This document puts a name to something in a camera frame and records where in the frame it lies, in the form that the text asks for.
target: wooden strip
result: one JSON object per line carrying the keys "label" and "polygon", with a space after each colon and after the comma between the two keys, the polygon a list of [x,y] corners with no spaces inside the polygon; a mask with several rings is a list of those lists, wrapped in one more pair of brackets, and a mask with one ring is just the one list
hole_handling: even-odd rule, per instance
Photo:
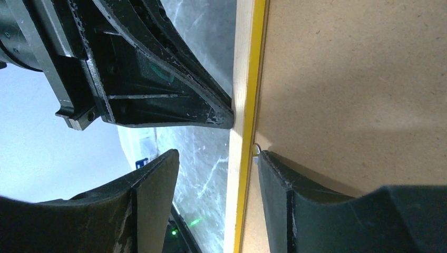
{"label": "wooden strip", "polygon": [[239,0],[237,3],[233,73],[236,119],[230,133],[225,253],[240,252],[241,248],[265,7],[266,0]]}

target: yellow strip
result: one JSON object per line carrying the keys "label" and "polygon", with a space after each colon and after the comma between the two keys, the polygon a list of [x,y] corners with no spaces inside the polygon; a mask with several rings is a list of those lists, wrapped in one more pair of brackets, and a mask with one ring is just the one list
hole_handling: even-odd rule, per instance
{"label": "yellow strip", "polygon": [[236,212],[235,247],[233,252],[241,250],[242,229],[245,219],[245,207],[247,200],[249,171],[251,165],[251,145],[253,142],[253,130],[255,121],[255,105],[261,55],[263,47],[263,30],[265,18],[266,0],[254,0],[253,24],[251,28],[251,45],[248,66],[247,99],[245,105],[244,131],[242,134],[242,157],[240,162],[239,192]]}

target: green light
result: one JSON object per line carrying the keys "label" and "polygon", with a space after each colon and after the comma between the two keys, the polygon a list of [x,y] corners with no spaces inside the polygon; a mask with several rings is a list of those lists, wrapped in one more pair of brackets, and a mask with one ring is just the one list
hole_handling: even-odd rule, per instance
{"label": "green light", "polygon": [[201,220],[201,218],[193,220],[193,221],[189,224],[189,226],[192,227],[192,226],[196,225],[197,223],[200,222],[200,220]]}

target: marble surface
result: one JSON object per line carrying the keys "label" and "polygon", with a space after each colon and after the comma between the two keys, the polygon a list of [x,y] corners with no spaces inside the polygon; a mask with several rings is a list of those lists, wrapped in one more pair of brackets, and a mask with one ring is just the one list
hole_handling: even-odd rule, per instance
{"label": "marble surface", "polygon": [[[231,94],[236,0],[161,0],[197,59]],[[203,252],[223,252],[229,131],[196,126],[119,127],[129,162],[180,152],[174,204]]]}

